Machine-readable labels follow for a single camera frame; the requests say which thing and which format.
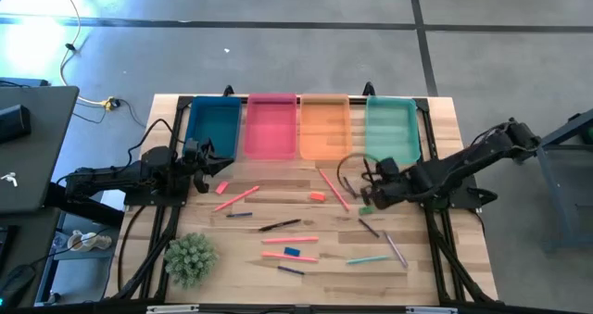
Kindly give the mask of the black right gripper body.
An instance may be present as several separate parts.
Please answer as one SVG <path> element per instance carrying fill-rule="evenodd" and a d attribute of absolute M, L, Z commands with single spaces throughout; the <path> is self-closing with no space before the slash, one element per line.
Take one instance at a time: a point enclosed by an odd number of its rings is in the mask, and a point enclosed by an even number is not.
<path fill-rule="evenodd" d="M 372 185 L 372 200 L 378 209 L 387 209 L 406 201 L 410 195 L 410 179 L 407 172 L 376 173 Z"/>

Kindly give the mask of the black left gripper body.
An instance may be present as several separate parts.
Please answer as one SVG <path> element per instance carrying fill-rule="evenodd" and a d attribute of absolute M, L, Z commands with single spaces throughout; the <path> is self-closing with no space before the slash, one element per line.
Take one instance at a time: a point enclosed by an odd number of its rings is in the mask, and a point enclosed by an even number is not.
<path fill-rule="evenodd" d="M 183 147 L 183 166 L 185 171 L 194 175 L 200 171 L 205 175 L 212 176 L 210 158 L 214 151 L 213 143 L 207 139 L 203 144 L 193 138 L 185 141 Z"/>

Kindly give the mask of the pink pencil with orange cap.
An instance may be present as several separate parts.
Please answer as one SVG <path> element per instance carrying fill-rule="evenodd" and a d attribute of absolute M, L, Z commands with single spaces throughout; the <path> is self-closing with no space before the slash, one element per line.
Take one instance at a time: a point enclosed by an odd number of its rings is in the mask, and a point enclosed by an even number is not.
<path fill-rule="evenodd" d="M 279 258 L 279 259 L 289 259 L 294 261 L 300 262 L 308 262 L 308 263 L 317 263 L 319 260 L 315 257 L 300 257 L 300 256 L 292 256 L 282 253 L 274 253 L 274 252 L 261 252 L 262 257 L 270 257 L 270 258 Z"/>
<path fill-rule="evenodd" d="M 318 236 L 302 236 L 302 237 L 284 237 L 284 238 L 269 238 L 263 239 L 263 244 L 289 244 L 289 243 L 315 243 L 319 241 Z"/>
<path fill-rule="evenodd" d="M 254 194 L 258 190 L 259 190 L 259 186 L 254 186 L 251 189 L 241 193 L 240 195 L 237 195 L 236 197 L 233 197 L 232 199 L 226 201 L 225 203 L 222 203 L 222 204 L 216 206 L 213 211 L 216 212 L 216 211 L 225 209 L 228 206 L 234 204 L 235 202 L 240 201 L 240 200 L 244 199 L 245 197 Z"/>
<path fill-rule="evenodd" d="M 350 211 L 350 205 L 349 205 L 349 203 L 337 191 L 337 189 L 335 188 L 335 186 L 333 185 L 333 183 L 330 181 L 330 179 L 328 178 L 328 176 L 321 169 L 318 169 L 318 172 L 320 173 L 321 177 L 323 178 L 323 180 L 325 181 L 325 183 L 328 185 L 328 187 L 330 188 L 330 190 L 334 194 L 335 198 L 339 201 L 339 203 L 341 204 L 341 206 L 344 208 L 344 210 L 347 211 L 347 212 L 349 212 Z"/>

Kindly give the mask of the grey pen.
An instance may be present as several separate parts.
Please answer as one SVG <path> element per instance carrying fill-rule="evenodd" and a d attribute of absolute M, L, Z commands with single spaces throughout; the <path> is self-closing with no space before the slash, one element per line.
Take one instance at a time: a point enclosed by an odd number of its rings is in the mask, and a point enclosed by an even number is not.
<path fill-rule="evenodd" d="M 409 267 L 408 261 L 402 255 L 401 251 L 398 249 L 396 243 L 394 242 L 394 240 L 392 239 L 390 234 L 388 234 L 387 232 L 384 231 L 384 237 L 387 240 L 387 242 L 389 243 L 392 250 L 394 251 L 394 253 L 395 253 L 397 259 L 399 260 L 399 262 L 401 263 L 402 267 L 406 270 Z"/>

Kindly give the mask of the teal pen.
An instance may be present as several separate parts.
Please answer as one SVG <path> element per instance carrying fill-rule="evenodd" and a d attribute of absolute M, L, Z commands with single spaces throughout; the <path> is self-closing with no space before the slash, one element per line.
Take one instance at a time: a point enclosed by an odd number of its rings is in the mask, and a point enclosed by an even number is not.
<path fill-rule="evenodd" d="M 360 257 L 360 258 L 353 258 L 353 259 L 347 260 L 347 264 L 354 265 L 354 264 L 382 261 L 382 260 L 387 260 L 387 259 L 389 259 L 389 256 Z"/>

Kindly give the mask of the black pen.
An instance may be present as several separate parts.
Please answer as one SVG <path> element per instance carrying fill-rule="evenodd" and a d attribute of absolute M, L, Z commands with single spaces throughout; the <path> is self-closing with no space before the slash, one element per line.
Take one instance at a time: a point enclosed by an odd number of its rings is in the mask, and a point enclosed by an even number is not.
<path fill-rule="evenodd" d="M 299 222 L 301 222 L 301 219 L 293 219 L 293 220 L 286 220 L 286 221 L 282 221 L 282 222 L 278 222 L 278 223 L 274 223 L 271 225 L 267 225 L 264 227 L 261 227 L 258 229 L 258 232 L 268 232 L 277 228 L 281 228 L 284 226 L 288 226 L 288 225 L 293 225 L 293 224 L 297 224 Z"/>

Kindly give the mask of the blue plastic bin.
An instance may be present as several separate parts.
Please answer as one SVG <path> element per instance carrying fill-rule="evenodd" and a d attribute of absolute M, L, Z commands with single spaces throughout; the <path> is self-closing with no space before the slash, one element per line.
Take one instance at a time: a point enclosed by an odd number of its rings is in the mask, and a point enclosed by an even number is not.
<path fill-rule="evenodd" d="M 242 102 L 225 96 L 196 96 L 185 135 L 203 144 L 211 139 L 219 155 L 235 158 L 240 133 Z"/>

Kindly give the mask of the teal plastic bin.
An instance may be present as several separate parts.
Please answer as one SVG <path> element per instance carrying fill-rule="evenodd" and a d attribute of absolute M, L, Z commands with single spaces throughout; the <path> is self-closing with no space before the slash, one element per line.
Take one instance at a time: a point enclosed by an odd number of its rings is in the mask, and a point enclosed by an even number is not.
<path fill-rule="evenodd" d="M 413 99 L 372 96 L 365 108 L 365 152 L 377 159 L 392 157 L 398 164 L 421 156 L 417 106 Z"/>

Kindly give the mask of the pink plastic bin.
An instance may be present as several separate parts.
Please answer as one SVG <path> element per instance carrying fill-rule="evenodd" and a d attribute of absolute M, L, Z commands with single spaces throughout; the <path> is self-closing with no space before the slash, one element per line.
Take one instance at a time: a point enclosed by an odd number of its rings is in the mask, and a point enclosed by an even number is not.
<path fill-rule="evenodd" d="M 251 94 L 246 110 L 244 153 L 248 158 L 282 160 L 295 156 L 295 94 Z"/>

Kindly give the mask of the orange plastic bin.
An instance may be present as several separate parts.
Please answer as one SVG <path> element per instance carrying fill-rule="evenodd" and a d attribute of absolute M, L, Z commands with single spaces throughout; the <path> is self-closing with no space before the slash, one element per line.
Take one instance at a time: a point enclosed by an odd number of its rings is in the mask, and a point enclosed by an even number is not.
<path fill-rule="evenodd" d="M 351 153 L 350 106 L 346 94 L 303 94 L 299 118 L 302 158 L 339 160 Z"/>

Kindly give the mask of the small green artificial plant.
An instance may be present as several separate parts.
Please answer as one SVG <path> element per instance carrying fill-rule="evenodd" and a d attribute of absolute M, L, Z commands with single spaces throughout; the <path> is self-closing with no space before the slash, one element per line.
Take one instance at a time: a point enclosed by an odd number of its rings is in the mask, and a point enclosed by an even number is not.
<path fill-rule="evenodd" d="M 203 233 L 188 233 L 171 240 L 164 254 L 165 271 L 184 289 L 199 286 L 218 261 L 214 244 Z"/>

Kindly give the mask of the white ceramic object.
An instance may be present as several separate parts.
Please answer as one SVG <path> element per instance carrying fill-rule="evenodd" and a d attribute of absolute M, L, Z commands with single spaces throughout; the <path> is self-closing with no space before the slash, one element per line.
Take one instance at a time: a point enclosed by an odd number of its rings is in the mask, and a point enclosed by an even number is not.
<path fill-rule="evenodd" d="M 67 245 L 68 249 L 73 252 L 89 252 L 94 249 L 107 250 L 112 245 L 112 239 L 99 232 L 83 233 L 75 230 L 69 237 Z"/>

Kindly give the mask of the black desk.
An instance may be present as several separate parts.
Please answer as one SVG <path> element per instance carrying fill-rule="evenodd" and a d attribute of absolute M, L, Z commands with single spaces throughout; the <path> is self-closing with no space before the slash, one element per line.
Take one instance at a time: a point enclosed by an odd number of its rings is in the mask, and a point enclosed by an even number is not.
<path fill-rule="evenodd" d="M 0 88 L 0 109 L 23 105 L 32 132 L 0 144 L 0 177 L 15 172 L 18 187 L 0 180 L 0 214 L 37 210 L 57 163 L 80 89 L 75 86 Z"/>

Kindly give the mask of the black speaker box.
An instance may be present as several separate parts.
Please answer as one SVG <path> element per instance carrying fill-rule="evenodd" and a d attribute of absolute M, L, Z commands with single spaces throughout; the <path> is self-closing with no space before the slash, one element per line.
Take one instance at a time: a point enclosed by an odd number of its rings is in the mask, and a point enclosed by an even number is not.
<path fill-rule="evenodd" d="M 32 132 L 31 112 L 23 105 L 0 109 L 0 144 L 7 143 Z"/>

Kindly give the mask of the black computer mouse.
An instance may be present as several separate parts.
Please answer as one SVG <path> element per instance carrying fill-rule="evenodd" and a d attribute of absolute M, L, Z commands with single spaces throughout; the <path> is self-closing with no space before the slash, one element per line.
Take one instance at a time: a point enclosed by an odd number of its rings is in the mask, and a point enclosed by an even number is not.
<path fill-rule="evenodd" d="M 9 272 L 6 278 L 0 282 L 0 308 L 16 307 L 35 275 L 36 272 L 32 265 L 19 265 Z"/>

